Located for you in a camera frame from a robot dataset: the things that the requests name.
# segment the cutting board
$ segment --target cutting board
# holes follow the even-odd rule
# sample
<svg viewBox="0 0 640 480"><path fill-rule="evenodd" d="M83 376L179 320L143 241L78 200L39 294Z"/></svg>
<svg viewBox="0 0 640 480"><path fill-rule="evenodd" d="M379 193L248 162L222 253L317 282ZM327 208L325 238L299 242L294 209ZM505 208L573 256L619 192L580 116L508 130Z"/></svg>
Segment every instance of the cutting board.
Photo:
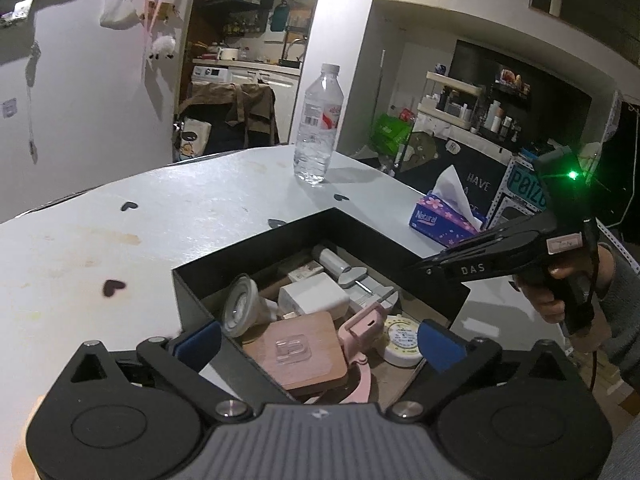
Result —
<svg viewBox="0 0 640 480"><path fill-rule="evenodd" d="M275 321L242 349L292 395L324 392L347 380L347 363L328 312Z"/></svg>

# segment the round white tape measure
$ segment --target round white tape measure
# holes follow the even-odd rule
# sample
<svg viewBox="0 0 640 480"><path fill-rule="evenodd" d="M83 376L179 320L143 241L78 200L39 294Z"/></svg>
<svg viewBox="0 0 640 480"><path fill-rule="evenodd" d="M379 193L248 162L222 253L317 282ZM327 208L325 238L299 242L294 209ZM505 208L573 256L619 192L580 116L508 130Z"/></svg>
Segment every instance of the round white tape measure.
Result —
<svg viewBox="0 0 640 480"><path fill-rule="evenodd" d="M418 324L402 316L387 316L385 332L376 342L376 350L393 366L417 365L422 359L418 350Z"/></svg>

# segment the blue tissue box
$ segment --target blue tissue box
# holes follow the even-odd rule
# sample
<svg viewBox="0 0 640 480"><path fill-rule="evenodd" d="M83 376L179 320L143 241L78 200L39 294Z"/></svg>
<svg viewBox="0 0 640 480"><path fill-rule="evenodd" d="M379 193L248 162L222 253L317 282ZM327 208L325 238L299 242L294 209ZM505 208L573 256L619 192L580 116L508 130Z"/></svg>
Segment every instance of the blue tissue box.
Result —
<svg viewBox="0 0 640 480"><path fill-rule="evenodd" d="M476 211L472 213L482 223L485 222L486 219L480 213ZM476 228L460 213L431 193L423 196L415 205L409 225L445 247L451 247L478 234Z"/></svg>

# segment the plastic water bottle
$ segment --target plastic water bottle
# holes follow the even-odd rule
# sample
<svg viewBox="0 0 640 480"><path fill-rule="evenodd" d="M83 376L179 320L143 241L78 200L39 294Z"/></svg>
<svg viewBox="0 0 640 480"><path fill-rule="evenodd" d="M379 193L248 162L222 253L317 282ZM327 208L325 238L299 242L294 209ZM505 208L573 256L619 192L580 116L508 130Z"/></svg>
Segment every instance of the plastic water bottle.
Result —
<svg viewBox="0 0 640 480"><path fill-rule="evenodd" d="M296 136L293 173L310 184L324 180L334 152L344 95L338 84L338 65L324 63L318 79L306 90Z"/></svg>

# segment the white cable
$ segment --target white cable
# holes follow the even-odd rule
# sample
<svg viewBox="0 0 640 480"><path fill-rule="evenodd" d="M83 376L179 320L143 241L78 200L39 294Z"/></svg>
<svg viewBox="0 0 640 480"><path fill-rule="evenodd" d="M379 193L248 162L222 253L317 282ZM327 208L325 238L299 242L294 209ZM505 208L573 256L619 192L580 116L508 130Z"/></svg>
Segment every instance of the white cable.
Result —
<svg viewBox="0 0 640 480"><path fill-rule="evenodd" d="M615 224L608 225L607 228L609 229L611 229L612 227L615 227L616 225L622 224L622 222L625 220L626 213L629 211L629 208L631 207L631 203L634 201L634 197L636 196L636 165L638 164L638 122L640 121L640 112L638 111L637 108L631 105L629 105L629 109L633 110L636 113L636 150L634 152L634 175L633 175L633 181L632 181L633 187L631 192L631 199L629 199L629 203L626 205L625 212L622 213L622 218L620 218L620 220Z"/></svg>

